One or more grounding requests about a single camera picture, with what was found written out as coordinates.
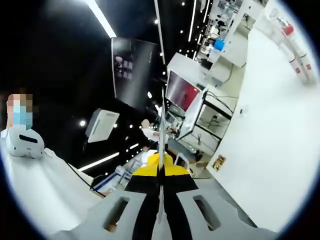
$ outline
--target slot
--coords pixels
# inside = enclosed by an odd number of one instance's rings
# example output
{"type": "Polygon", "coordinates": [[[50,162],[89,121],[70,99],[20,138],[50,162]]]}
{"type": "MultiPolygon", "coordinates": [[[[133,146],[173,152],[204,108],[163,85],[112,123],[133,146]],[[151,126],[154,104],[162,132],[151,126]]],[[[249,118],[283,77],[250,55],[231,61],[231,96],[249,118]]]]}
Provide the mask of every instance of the slot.
{"type": "Polygon", "coordinates": [[[195,196],[193,199],[198,206],[208,229],[210,231],[218,229],[221,226],[221,223],[207,201],[202,196],[195,196]]]}
{"type": "Polygon", "coordinates": [[[117,201],[104,222],[104,229],[111,233],[114,233],[117,230],[118,222],[126,206],[128,205],[128,202],[129,200],[123,197],[117,201]]]}

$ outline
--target face mask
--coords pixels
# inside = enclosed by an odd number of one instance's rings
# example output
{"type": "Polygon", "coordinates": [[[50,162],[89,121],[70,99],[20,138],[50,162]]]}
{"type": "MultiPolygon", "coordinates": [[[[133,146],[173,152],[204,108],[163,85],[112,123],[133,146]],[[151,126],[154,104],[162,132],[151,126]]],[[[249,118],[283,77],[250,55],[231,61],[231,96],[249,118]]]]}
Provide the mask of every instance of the face mask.
{"type": "Polygon", "coordinates": [[[13,125],[25,125],[26,129],[32,127],[32,112],[27,112],[26,106],[13,106],[13,125]]]}

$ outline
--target spot light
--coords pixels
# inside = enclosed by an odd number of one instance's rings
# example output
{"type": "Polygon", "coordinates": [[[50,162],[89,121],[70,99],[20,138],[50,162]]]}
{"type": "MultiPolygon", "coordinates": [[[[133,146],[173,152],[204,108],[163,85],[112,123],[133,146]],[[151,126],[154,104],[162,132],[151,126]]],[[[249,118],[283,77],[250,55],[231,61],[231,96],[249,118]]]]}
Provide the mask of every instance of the spot light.
{"type": "Polygon", "coordinates": [[[81,127],[84,127],[84,126],[86,125],[86,121],[85,121],[85,120],[81,120],[80,123],[79,123],[79,125],[80,125],[81,127]]]}

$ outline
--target monitor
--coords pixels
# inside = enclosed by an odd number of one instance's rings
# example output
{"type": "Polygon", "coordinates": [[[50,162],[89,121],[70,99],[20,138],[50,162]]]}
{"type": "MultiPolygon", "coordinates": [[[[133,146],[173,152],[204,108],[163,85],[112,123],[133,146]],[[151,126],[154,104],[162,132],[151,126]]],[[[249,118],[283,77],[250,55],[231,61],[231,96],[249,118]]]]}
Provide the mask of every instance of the monitor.
{"type": "Polygon", "coordinates": [[[121,102],[145,111],[158,45],[123,37],[111,39],[114,96],[121,102]]]}
{"type": "Polygon", "coordinates": [[[173,71],[169,72],[165,97],[183,111],[188,110],[199,92],[197,87],[193,86],[184,78],[173,71]]]}
{"type": "Polygon", "coordinates": [[[180,127],[180,133],[177,137],[177,141],[184,138],[194,130],[201,108],[204,104],[205,94],[205,92],[199,93],[185,112],[185,119],[180,127]]]}

